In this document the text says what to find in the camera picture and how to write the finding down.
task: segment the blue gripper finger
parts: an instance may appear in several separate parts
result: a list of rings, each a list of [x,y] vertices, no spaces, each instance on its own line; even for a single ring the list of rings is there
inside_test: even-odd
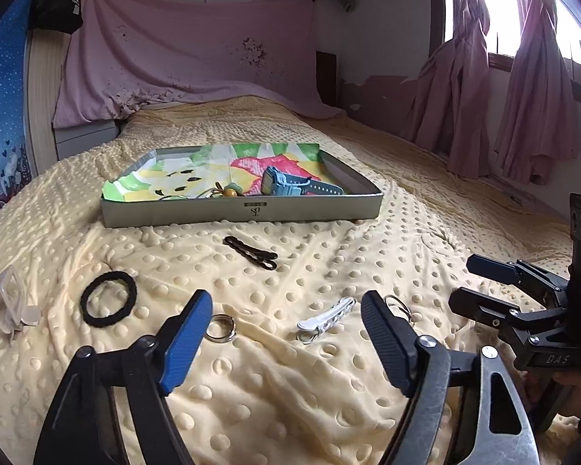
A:
[[[163,373],[159,380],[164,397],[185,381],[198,346],[200,346],[211,322],[213,301],[208,292],[197,290],[185,307],[187,308],[187,306],[192,306],[191,312],[187,315],[164,354]]]

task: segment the pink sheet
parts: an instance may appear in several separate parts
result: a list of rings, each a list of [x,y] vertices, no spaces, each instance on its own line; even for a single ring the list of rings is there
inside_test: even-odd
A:
[[[255,95],[304,116],[341,113],[316,91],[312,0],[84,0],[54,127],[127,117],[142,105]]]

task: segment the blue smartwatch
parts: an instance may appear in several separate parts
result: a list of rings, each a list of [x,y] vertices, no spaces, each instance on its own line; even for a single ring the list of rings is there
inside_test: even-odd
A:
[[[263,173],[260,191],[268,196],[302,196],[308,192],[325,196],[344,194],[338,185],[282,173],[274,166],[269,166]]]

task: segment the black hair clip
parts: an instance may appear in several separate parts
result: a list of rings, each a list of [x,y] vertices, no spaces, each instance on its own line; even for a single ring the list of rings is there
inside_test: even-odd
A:
[[[277,258],[277,253],[274,253],[273,251],[259,250],[253,246],[246,245],[234,236],[226,236],[223,239],[223,244],[230,246],[230,248],[236,250],[245,258],[251,260],[254,264],[262,268],[269,271],[273,271],[277,268],[277,264],[273,262],[273,260]]]

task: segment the hand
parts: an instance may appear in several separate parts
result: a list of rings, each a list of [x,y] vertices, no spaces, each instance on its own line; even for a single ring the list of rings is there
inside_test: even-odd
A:
[[[572,392],[559,408],[559,414],[576,416],[581,420],[581,371],[557,371],[553,373],[553,380],[564,386],[572,386]],[[525,376],[525,394],[532,404],[537,403],[542,395],[540,380],[533,372],[527,372]]]

